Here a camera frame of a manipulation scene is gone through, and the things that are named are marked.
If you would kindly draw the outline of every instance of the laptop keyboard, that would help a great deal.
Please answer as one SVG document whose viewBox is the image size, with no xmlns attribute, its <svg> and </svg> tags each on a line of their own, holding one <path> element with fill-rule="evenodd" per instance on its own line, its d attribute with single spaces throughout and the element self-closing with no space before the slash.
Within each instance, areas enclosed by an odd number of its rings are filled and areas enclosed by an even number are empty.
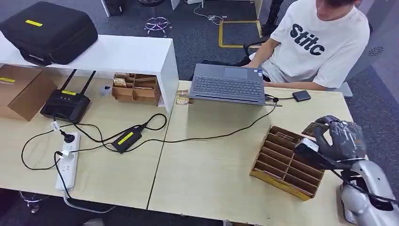
<svg viewBox="0 0 399 226">
<path fill-rule="evenodd" d="M 220 79 L 197 76 L 194 91 L 207 93 L 230 94 L 247 97 L 262 97 L 263 86 L 258 81 Z"/>
</svg>

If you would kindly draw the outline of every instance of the floor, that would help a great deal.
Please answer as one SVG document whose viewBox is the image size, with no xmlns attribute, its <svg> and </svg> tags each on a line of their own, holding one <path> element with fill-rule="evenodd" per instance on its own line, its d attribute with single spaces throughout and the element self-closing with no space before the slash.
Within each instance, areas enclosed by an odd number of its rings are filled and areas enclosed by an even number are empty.
<svg viewBox="0 0 399 226">
<path fill-rule="evenodd" d="M 39 0 L 0 1 L 0 21 Z M 149 8 L 143 8 L 136 1 L 129 1 L 123 16 L 107 18 L 100 0 L 48 0 L 67 7 L 87 10 L 99 34 L 147 36 L 143 24 L 151 15 Z M 218 27 L 204 17 L 193 14 L 197 4 L 187 5 L 183 1 L 175 11 L 166 1 L 157 7 L 158 15 L 170 20 L 173 28 L 168 37 L 174 41 L 176 60 L 181 80 L 188 79 L 195 64 L 204 59 L 235 62 L 244 56 L 240 48 L 219 48 Z M 205 15 L 228 16 L 228 20 L 256 20 L 254 5 L 248 1 L 206 2 Z M 226 31 L 223 41 L 252 42 L 256 32 L 243 25 Z M 363 127 L 368 155 L 385 171 L 396 196 L 399 195 L 399 80 L 397 79 L 397 52 L 386 56 L 363 73 L 349 81 L 354 93 L 346 99 L 353 119 Z M 60 220 L 68 216 L 68 221 Z M 65 206 L 62 199 L 50 197 L 36 214 L 31 214 L 25 203 L 16 199 L 10 210 L 0 218 L 0 226 L 77 226 L 90 218 L 101 217 L 106 225 L 222 225 L 221 221 L 184 217 L 167 213 L 118 207 L 105 215 L 73 210 Z"/>
</svg>

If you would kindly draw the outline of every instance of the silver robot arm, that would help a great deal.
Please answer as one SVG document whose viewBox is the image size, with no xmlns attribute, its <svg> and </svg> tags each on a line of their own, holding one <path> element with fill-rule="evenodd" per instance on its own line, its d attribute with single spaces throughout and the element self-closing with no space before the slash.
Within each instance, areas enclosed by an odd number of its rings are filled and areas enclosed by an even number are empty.
<svg viewBox="0 0 399 226">
<path fill-rule="evenodd" d="M 359 226 L 399 226 L 398 201 L 393 195 L 383 170 L 365 160 L 366 145 L 360 126 L 324 116 L 315 121 L 327 124 L 333 144 L 324 138 L 325 130 L 313 129 L 314 145 L 304 138 L 294 152 L 320 170 L 331 170 L 343 180 L 341 200 L 343 216 Z"/>
<path fill-rule="evenodd" d="M 395 199 L 383 170 L 374 162 L 361 160 L 352 165 L 352 172 L 359 174 L 358 180 L 351 181 L 368 192 Z M 376 198 L 343 184 L 341 200 L 345 219 L 359 226 L 399 226 L 399 208 L 397 204 Z"/>
</svg>

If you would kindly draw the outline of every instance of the person's hand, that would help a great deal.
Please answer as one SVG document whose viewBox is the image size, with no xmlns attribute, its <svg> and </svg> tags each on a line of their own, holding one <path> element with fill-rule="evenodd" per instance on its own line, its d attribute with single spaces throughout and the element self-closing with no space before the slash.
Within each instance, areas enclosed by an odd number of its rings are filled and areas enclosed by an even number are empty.
<svg viewBox="0 0 399 226">
<path fill-rule="evenodd" d="M 253 64 L 252 62 L 247 65 L 241 66 L 241 67 L 258 68 L 258 66 Z"/>
</svg>

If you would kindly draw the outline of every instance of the cardboard box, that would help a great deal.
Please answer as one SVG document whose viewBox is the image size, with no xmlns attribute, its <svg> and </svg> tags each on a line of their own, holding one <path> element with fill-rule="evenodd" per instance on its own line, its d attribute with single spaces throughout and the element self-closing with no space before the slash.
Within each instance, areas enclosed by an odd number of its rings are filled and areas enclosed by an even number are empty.
<svg viewBox="0 0 399 226">
<path fill-rule="evenodd" d="M 0 117 L 30 121 L 47 101 L 54 82 L 39 68 L 0 68 Z"/>
<path fill-rule="evenodd" d="M 150 103 L 158 105 L 161 91 L 155 75 L 131 74 L 126 80 L 127 87 L 112 86 L 112 95 L 118 101 Z"/>
<path fill-rule="evenodd" d="M 294 153 L 295 145 L 302 138 L 271 126 L 249 174 L 303 201 L 314 198 L 324 171 L 309 166 L 305 159 Z"/>
</svg>

